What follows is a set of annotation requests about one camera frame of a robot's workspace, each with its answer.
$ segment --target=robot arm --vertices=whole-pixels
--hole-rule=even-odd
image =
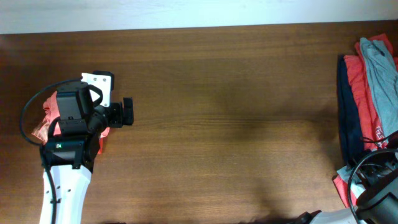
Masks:
[[[367,189],[357,200],[356,214],[365,224],[398,223],[398,170],[392,171],[379,182]],[[337,212],[321,212],[310,224],[356,223],[349,208]]]
[[[124,98],[124,107],[121,102],[109,102],[113,78],[110,72],[95,71],[83,74],[85,82],[67,83],[58,88],[60,117],[50,125],[46,144],[40,146],[45,167],[40,224],[80,223],[94,160],[100,149],[100,134],[107,127],[133,124],[131,98]],[[54,136],[57,124],[61,135]]]

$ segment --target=white wall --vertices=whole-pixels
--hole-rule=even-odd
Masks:
[[[398,0],[0,0],[0,34],[398,19]]]

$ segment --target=red cloth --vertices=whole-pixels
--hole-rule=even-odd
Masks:
[[[43,143],[47,142],[47,133],[49,131],[49,126],[51,122],[60,116],[60,112],[58,110],[58,104],[57,104],[57,92],[55,91],[50,98],[48,98],[44,104],[43,108],[45,110],[45,117],[43,121],[33,130],[33,135],[42,140]],[[102,148],[103,148],[103,140],[102,138],[105,138],[108,136],[109,133],[109,128],[106,128],[100,136],[99,140],[99,151],[98,154],[102,153]],[[57,124],[54,130],[54,135],[61,134],[61,129],[60,126]]]
[[[338,194],[340,195],[341,200],[346,208],[349,207],[348,198],[347,198],[347,190],[348,184],[344,182],[344,180],[337,175],[336,178],[333,179],[333,183],[335,183],[335,187],[337,189]],[[353,205],[356,205],[356,197],[354,193],[351,191],[351,198],[353,201]]]

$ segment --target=white bracket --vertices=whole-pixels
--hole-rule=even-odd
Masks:
[[[88,84],[94,85],[95,87],[102,90],[103,99],[100,105],[104,107],[109,107],[109,104],[111,102],[112,78],[108,75],[94,75],[90,73],[82,73],[81,76],[83,77],[81,79],[83,82],[87,82]],[[90,90],[90,93],[93,101],[100,97],[92,90]]]

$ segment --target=folded clothes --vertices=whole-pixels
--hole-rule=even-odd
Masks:
[[[60,112],[58,110],[58,104],[57,104],[57,92],[54,92],[50,98],[48,98],[44,104],[43,108],[45,110],[45,117],[43,121],[33,130],[32,134],[40,139],[43,143],[46,143],[48,140],[47,134],[49,132],[49,126],[51,122],[60,116]],[[102,153],[102,148],[103,148],[103,138],[108,136],[109,133],[109,128],[106,128],[100,136],[99,140],[99,146],[100,149],[98,151],[98,154]],[[54,135],[61,134],[61,129],[60,126],[57,124],[54,130]]]
[[[372,100],[386,136],[398,130],[398,72],[392,49],[381,40],[361,38]]]
[[[356,106],[358,107],[358,114],[359,114],[359,122],[361,125],[361,130],[362,134],[364,137],[370,138],[372,140],[380,140],[385,137],[384,132],[386,132],[386,135],[388,133],[391,133],[396,131],[397,128],[396,126],[396,121],[392,120],[392,118],[388,118],[390,122],[394,124],[387,124],[384,121],[381,123],[381,116],[385,116],[387,113],[381,112],[380,114],[378,113],[378,110],[381,109],[381,105],[383,108],[389,108],[388,110],[394,110],[394,116],[398,116],[397,110],[396,110],[396,104],[398,103],[398,100],[393,100],[389,98],[387,95],[387,91],[389,94],[397,95],[397,77],[392,72],[392,68],[395,68],[395,70],[398,70],[398,58],[387,58],[384,55],[392,55],[393,50],[392,50],[392,44],[389,42],[387,36],[385,34],[377,35],[375,37],[371,37],[369,40],[371,45],[369,46],[369,42],[365,41],[366,39],[361,39],[361,42],[367,43],[368,45],[364,45],[363,49],[365,51],[365,48],[368,49],[368,47],[372,47],[372,50],[370,52],[362,52],[361,51],[361,44],[359,42],[355,43],[355,49],[358,53],[358,56],[355,55],[346,55],[344,56],[344,60],[346,62],[347,66],[347,77],[348,77],[348,82],[349,85],[351,86],[351,90],[353,92],[354,96],[354,101],[356,103]],[[374,45],[372,41],[378,40],[377,44]],[[377,57],[383,57],[383,61],[379,62],[379,59],[377,57],[373,57],[372,53],[375,55],[378,55]],[[373,74],[370,72],[367,72],[367,70],[373,69]],[[389,78],[387,82],[389,83],[384,83],[384,81],[379,81],[380,79],[383,78],[382,73],[386,73],[387,71],[391,72],[388,74]],[[384,86],[388,85],[387,90],[381,91],[378,88],[382,88]],[[386,97],[387,99],[382,99],[381,104],[376,100],[374,101],[374,94],[372,91],[377,91],[377,97],[379,98],[380,96]],[[380,142],[378,144],[379,147],[384,148],[387,145],[387,142]],[[377,146],[374,145],[373,143],[365,143],[364,149],[377,149]],[[351,170],[347,170],[346,167],[343,167],[338,171],[338,176],[333,180],[337,191],[340,195],[340,198],[342,199],[344,205],[347,207],[348,206],[348,199],[347,199],[347,181],[348,177],[351,173]],[[355,205],[356,199],[359,197],[359,195],[363,192],[363,186],[358,185],[359,181],[353,181],[353,184],[351,186],[351,197],[353,199],[353,203]]]
[[[338,61],[337,96],[340,146],[344,162],[347,163],[354,155],[363,151],[364,143],[361,140],[363,135],[358,108],[348,82],[343,56]]]
[[[392,44],[389,42],[385,34],[377,35],[369,39],[383,41],[386,43],[387,48],[392,51]],[[356,106],[358,107],[362,134],[364,137],[377,141],[384,138],[384,131],[379,115],[377,114],[373,104],[371,89],[366,74],[366,65],[361,53],[359,42],[355,43],[355,49],[358,56],[344,56],[347,65],[348,81],[353,91]],[[386,145],[386,142],[378,143],[378,146],[381,148],[384,148]],[[377,149],[377,146],[373,143],[365,143],[364,146],[365,149]]]

